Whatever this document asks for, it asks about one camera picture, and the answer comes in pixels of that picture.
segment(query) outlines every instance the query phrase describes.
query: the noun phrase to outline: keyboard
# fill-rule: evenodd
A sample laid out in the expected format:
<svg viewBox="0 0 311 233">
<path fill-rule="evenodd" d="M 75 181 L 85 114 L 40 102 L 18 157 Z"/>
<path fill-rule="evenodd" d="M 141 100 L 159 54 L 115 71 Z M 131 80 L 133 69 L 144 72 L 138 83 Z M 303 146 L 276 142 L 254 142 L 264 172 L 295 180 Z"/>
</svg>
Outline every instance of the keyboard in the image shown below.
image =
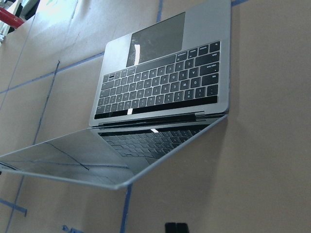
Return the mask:
<svg viewBox="0 0 311 233">
<path fill-rule="evenodd" d="M 145 157 L 159 159 L 163 155 L 200 132 L 202 127 L 191 130 L 162 130 L 158 133 L 139 131 L 135 133 L 99 133 L 99 135 L 122 157 Z"/>
<path fill-rule="evenodd" d="M 217 103 L 220 43 L 104 75 L 94 119 Z"/>
</svg>

